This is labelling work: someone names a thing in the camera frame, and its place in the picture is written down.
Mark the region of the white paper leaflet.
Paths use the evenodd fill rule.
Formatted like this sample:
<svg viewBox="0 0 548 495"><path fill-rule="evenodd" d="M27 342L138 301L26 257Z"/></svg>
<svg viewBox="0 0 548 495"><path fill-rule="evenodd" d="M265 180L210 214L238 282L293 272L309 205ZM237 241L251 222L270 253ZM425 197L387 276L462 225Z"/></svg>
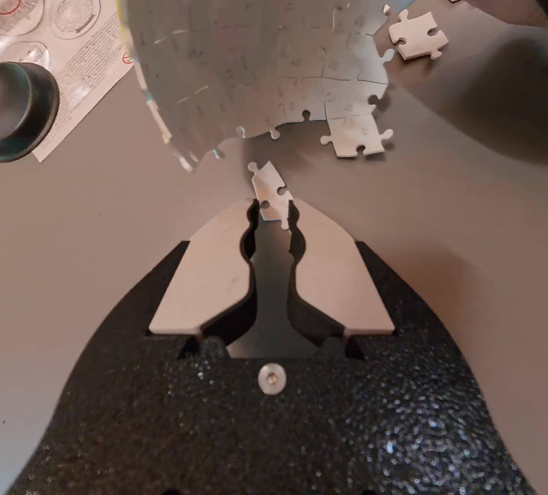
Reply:
<svg viewBox="0 0 548 495"><path fill-rule="evenodd" d="M133 64L115 0L1 0L1 61L38 64L58 84L56 120L32 152L39 162Z"/></svg>

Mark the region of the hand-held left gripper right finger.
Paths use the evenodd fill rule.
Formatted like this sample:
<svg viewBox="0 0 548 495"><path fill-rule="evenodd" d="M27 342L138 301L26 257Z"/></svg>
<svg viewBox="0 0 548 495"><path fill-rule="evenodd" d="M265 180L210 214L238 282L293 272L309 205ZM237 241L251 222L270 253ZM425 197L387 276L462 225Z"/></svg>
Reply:
<svg viewBox="0 0 548 495"><path fill-rule="evenodd" d="M394 322L354 238L301 199L290 201L288 223L293 329L317 346L331 337L392 335Z"/></svg>

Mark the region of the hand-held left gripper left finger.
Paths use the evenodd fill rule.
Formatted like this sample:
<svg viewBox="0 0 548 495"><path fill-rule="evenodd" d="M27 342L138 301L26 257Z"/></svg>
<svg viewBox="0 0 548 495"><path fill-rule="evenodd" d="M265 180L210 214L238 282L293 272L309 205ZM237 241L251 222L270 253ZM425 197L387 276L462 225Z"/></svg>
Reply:
<svg viewBox="0 0 548 495"><path fill-rule="evenodd" d="M239 200L190 238L148 329L233 343L257 318L257 200Z"/></svg>

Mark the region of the black round ball stand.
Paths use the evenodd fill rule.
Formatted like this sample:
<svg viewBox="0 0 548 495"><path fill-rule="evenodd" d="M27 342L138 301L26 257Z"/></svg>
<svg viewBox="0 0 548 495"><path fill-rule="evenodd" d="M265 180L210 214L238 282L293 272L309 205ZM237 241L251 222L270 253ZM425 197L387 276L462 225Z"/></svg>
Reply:
<svg viewBox="0 0 548 495"><path fill-rule="evenodd" d="M60 92L53 74L30 62L1 62L1 163L33 152L58 114Z"/></svg>

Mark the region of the partly built puzzle ball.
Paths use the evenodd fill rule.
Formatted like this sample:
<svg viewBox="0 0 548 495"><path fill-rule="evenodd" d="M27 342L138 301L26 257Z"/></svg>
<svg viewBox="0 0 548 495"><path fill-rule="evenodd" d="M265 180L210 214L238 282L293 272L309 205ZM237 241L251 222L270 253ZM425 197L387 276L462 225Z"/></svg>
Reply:
<svg viewBox="0 0 548 495"><path fill-rule="evenodd" d="M372 115L374 0L117 0L164 141L192 172L224 141Z"/></svg>

